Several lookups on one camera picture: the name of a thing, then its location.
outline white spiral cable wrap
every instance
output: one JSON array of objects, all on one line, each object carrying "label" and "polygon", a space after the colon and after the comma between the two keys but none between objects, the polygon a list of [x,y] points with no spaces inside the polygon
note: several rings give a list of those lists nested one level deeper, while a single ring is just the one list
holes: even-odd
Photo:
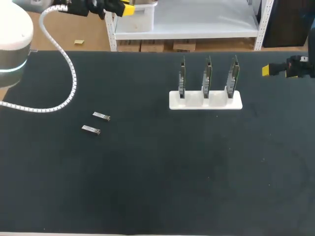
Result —
[{"label": "white spiral cable wrap", "polygon": [[19,105],[15,105],[15,104],[8,103],[8,102],[3,102],[3,101],[0,101],[0,106],[10,107],[10,108],[13,108],[13,109],[26,111],[26,112],[48,113],[48,112],[55,112],[57,110],[60,110],[60,109],[64,108],[73,99],[73,96],[74,96],[76,88],[77,88],[77,76],[76,76],[76,73],[75,73],[74,66],[72,64],[72,61],[68,57],[67,53],[65,53],[65,51],[61,48],[61,46],[52,38],[52,36],[48,33],[47,29],[44,26],[44,18],[45,18],[45,16],[48,15],[50,12],[53,12],[53,11],[64,11],[64,12],[67,12],[68,11],[68,7],[66,5],[55,5],[55,6],[51,6],[51,7],[47,8],[40,15],[39,26],[40,26],[41,30],[43,31],[43,33],[46,35],[46,37],[52,42],[52,44],[63,55],[64,59],[67,61],[68,65],[70,67],[71,74],[72,74],[72,89],[71,89],[69,97],[62,104],[60,104],[58,106],[52,107],[52,108],[45,108],[45,109],[24,107],[24,106],[19,106]]}]

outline white stand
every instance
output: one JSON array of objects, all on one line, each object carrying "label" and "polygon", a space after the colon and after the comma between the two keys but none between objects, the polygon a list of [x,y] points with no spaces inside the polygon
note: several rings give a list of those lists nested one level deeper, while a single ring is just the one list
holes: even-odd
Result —
[{"label": "white stand", "polygon": [[201,91],[185,91],[185,98],[180,99],[179,91],[169,92],[169,108],[171,110],[240,110],[242,99],[239,91],[233,98],[228,98],[226,87],[222,91],[210,91],[209,98],[203,98]]}]

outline wooden floor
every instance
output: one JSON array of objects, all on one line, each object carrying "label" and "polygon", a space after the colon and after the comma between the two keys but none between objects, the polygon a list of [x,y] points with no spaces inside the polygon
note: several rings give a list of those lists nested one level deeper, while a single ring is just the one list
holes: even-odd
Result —
[{"label": "wooden floor", "polygon": [[[37,50],[55,50],[38,26],[39,14],[29,13],[34,22],[32,48]],[[106,24],[97,15],[88,17],[74,16],[53,12],[45,19],[45,26],[54,39],[66,51],[110,51]],[[74,45],[74,41],[84,40],[82,45]],[[250,52],[254,48],[254,38],[205,39],[197,40],[196,52],[239,51]],[[268,48],[262,51],[307,51],[304,47]]]}]

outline shelf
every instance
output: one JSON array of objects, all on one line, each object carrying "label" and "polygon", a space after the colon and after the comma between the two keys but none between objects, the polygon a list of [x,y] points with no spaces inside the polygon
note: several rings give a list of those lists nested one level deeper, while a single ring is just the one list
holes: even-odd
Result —
[{"label": "shelf", "polygon": [[160,0],[154,30],[126,32],[119,18],[117,40],[257,37],[258,25],[246,0]]}]

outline plastic bin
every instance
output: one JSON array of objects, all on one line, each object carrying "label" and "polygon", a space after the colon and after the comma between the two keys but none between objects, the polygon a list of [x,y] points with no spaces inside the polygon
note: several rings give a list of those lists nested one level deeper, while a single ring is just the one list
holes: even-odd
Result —
[{"label": "plastic bin", "polygon": [[154,28],[154,9],[158,2],[150,4],[136,4],[132,16],[124,16],[126,32],[149,32]]}]

